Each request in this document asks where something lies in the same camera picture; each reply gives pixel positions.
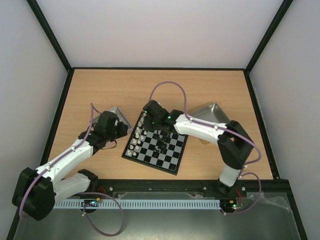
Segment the black chess pieces pile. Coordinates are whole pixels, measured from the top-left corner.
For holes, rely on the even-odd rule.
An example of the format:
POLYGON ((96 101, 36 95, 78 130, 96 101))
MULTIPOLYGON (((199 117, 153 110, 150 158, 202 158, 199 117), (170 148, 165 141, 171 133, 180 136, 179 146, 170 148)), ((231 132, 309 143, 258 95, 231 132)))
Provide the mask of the black chess pieces pile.
POLYGON ((152 156, 158 158, 160 154, 166 155, 171 141, 171 133, 156 130, 153 133, 153 138, 156 140, 156 145, 153 150, 152 156))

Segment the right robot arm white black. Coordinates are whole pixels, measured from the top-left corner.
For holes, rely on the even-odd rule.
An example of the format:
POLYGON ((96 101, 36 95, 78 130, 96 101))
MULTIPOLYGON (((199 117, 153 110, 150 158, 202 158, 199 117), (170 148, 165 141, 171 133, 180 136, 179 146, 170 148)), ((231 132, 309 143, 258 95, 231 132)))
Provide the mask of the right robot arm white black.
POLYGON ((180 110, 168 112, 155 100, 150 100, 142 109, 147 131, 193 136, 218 146, 225 167, 216 188, 224 196, 235 191, 235 183, 254 148, 251 138, 237 121, 203 121, 180 110))

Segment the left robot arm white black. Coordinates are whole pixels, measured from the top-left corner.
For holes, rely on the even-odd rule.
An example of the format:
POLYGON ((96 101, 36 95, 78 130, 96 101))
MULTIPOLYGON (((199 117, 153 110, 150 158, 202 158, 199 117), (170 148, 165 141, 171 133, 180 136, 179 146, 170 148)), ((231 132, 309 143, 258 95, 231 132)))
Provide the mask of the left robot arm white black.
POLYGON ((18 177, 11 201, 20 216, 27 214, 40 221, 60 201, 87 190, 93 191, 98 177, 89 170, 80 170, 69 178, 65 176, 107 143, 125 137, 131 127, 121 113, 104 111, 91 118, 87 130, 56 158, 36 169, 25 168, 18 177))

